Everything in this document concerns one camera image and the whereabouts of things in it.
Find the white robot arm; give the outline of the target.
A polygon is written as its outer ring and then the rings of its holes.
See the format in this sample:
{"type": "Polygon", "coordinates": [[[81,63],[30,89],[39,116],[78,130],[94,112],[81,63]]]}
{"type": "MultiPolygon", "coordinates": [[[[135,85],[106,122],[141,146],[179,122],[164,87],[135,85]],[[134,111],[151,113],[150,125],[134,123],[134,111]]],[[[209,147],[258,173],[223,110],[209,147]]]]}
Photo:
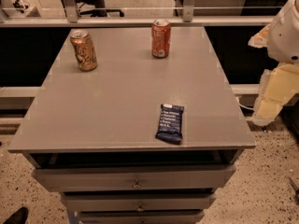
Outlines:
{"type": "Polygon", "coordinates": [[[288,0],[272,22],[249,40],[254,48],[267,48],[278,61],[272,71],[264,70],[252,122],[266,126],[273,122],[291,98],[299,92],[299,0],[288,0]]]}

